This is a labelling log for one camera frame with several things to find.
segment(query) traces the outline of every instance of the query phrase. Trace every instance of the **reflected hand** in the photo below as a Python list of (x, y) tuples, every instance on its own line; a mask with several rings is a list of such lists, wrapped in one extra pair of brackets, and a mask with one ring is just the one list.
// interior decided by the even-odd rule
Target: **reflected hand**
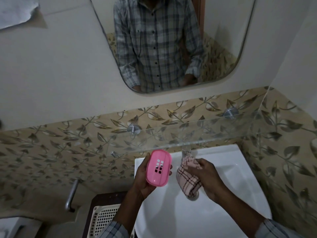
[(138, 167), (138, 170), (137, 170), (137, 173), (135, 175), (134, 182), (133, 182), (133, 188), (135, 188), (137, 190), (137, 192), (141, 193), (143, 200), (145, 200), (150, 195), (150, 193), (152, 193), (156, 188), (156, 186), (150, 185), (146, 181), (146, 168), (147, 168), (147, 164), (150, 160), (150, 157), (151, 157), (150, 153), (147, 153), (143, 162)]
[(184, 86), (193, 85), (197, 83), (197, 79), (192, 74), (186, 74), (184, 77)]
[(215, 166), (205, 159), (196, 159), (202, 169), (188, 167), (186, 171), (197, 176), (203, 184), (207, 196), (218, 203), (222, 195), (228, 191), (224, 182), (221, 180)]
[(137, 85), (137, 86), (134, 86), (132, 87), (135, 91), (137, 92), (141, 92), (141, 86), (140, 85)]

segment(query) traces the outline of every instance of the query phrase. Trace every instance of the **sink basin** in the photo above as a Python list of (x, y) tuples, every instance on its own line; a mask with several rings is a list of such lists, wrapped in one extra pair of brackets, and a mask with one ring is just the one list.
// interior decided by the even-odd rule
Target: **sink basin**
[[(227, 187), (266, 218), (272, 218), (267, 200), (237, 145), (192, 151), (196, 158), (212, 162)], [(167, 185), (156, 188), (143, 202), (135, 222), (138, 238), (246, 238), (232, 218), (210, 200), (203, 188), (189, 200), (176, 180), (182, 153), (172, 155), (173, 174)], [(135, 170), (144, 158), (135, 160)]]

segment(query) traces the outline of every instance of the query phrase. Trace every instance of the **sink drain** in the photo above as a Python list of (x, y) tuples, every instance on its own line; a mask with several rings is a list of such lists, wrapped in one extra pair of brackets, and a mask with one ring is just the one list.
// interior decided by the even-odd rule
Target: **sink drain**
[(199, 197), (199, 192), (197, 191), (196, 192), (196, 194), (195, 194), (195, 196), (193, 196), (193, 197), (187, 197), (187, 199), (189, 199), (190, 201), (195, 201), (195, 200), (197, 200), (198, 199), (198, 197)]

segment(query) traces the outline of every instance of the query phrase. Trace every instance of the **washcloth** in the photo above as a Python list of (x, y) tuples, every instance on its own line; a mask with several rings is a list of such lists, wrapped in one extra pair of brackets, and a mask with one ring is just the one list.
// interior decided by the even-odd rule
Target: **washcloth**
[(180, 188), (184, 192), (185, 196), (192, 198), (196, 195), (196, 192), (199, 190), (202, 184), (197, 176), (193, 176), (184, 170), (184, 167), (186, 166), (191, 166), (198, 169), (202, 169), (202, 167), (191, 154), (187, 154), (187, 156), (182, 158), (182, 163), (177, 169), (176, 179)]

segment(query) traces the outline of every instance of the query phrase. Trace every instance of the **pink soap dish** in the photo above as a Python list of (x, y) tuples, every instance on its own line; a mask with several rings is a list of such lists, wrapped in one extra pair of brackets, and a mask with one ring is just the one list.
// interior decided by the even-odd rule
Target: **pink soap dish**
[(167, 184), (172, 157), (169, 152), (154, 150), (146, 168), (146, 180), (149, 184), (162, 187)]

